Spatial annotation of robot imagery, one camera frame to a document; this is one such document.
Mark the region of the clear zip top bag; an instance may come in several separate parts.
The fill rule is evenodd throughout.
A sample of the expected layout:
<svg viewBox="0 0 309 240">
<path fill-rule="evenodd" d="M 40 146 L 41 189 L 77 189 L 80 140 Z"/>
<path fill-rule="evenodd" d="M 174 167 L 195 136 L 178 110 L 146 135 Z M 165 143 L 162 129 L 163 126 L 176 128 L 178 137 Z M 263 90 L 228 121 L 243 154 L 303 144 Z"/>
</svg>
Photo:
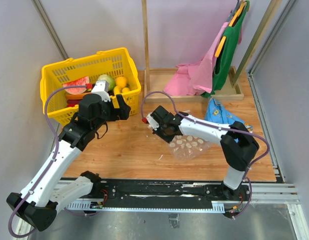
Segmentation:
<svg viewBox="0 0 309 240">
<path fill-rule="evenodd" d="M 191 135 L 177 135 L 168 144 L 171 155 L 180 161 L 187 161 L 202 155 L 212 143 Z"/>
</svg>

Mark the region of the green cabbage toy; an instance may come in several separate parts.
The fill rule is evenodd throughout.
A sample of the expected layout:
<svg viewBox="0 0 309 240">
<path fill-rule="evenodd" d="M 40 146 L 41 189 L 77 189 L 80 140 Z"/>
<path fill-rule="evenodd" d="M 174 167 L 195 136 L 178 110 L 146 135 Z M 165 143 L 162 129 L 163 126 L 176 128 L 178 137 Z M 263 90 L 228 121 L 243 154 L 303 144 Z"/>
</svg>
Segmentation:
<svg viewBox="0 0 309 240">
<path fill-rule="evenodd" d="M 109 85 L 108 91 L 113 91 L 113 89 L 116 86 L 115 80 L 110 75 L 107 75 L 107 74 L 100 75 L 97 80 L 98 81 L 106 81 Z"/>
</svg>

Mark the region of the yellow mango toy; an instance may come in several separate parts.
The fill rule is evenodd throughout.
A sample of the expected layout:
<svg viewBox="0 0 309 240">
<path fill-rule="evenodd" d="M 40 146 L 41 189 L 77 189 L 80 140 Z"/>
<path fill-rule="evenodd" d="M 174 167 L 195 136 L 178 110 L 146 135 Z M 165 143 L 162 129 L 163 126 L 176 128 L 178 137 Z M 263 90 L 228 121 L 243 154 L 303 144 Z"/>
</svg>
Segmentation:
<svg viewBox="0 0 309 240">
<path fill-rule="evenodd" d="M 116 96 L 116 95 L 120 95 L 121 93 L 122 93 L 122 87 L 119 85 L 116 85 L 113 88 L 113 94 Z"/>
</svg>

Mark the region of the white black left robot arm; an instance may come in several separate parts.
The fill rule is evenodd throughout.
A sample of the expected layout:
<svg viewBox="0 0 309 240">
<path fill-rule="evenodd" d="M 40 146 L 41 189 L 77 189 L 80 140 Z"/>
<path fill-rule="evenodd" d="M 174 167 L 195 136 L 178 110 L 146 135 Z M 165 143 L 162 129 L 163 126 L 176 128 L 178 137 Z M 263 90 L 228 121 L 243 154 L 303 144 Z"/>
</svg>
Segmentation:
<svg viewBox="0 0 309 240">
<path fill-rule="evenodd" d="M 14 216 L 42 232 L 53 223 L 61 210 L 76 199 L 82 196 L 96 198 L 101 194 L 101 178 L 90 171 L 83 172 L 59 190 L 55 190 L 55 186 L 70 164 L 99 136 L 101 126 L 129 118 L 131 108 L 123 96 L 118 94 L 116 100 L 118 107 L 96 93 L 83 97 L 78 111 L 57 136 L 54 150 L 35 177 L 21 192 L 12 192 L 7 197 L 6 202 Z"/>
</svg>

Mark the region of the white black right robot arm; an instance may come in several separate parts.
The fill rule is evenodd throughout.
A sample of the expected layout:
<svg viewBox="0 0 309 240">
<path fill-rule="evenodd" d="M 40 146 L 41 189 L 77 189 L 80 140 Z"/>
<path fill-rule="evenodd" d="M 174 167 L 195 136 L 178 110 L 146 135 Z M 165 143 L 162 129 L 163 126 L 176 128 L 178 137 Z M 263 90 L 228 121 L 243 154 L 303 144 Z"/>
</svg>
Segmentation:
<svg viewBox="0 0 309 240">
<path fill-rule="evenodd" d="M 176 136 L 192 136 L 220 146 L 228 169 L 219 192 L 226 200 L 238 196 L 248 165 L 260 148 L 243 123 L 220 124 L 185 112 L 172 114 L 161 105 L 146 116 L 145 122 L 167 143 Z"/>
</svg>

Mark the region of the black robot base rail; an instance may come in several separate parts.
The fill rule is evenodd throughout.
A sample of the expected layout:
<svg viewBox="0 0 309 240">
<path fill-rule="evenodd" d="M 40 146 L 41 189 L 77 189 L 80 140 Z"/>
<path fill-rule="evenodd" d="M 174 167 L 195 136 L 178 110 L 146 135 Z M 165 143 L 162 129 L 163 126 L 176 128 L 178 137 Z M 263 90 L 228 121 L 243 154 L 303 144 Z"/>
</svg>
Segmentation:
<svg viewBox="0 0 309 240">
<path fill-rule="evenodd" d="M 92 192 L 79 198 L 86 211 L 185 211 L 229 212 L 251 197 L 251 189 L 241 184 L 237 190 L 223 183 L 103 179 Z"/>
</svg>

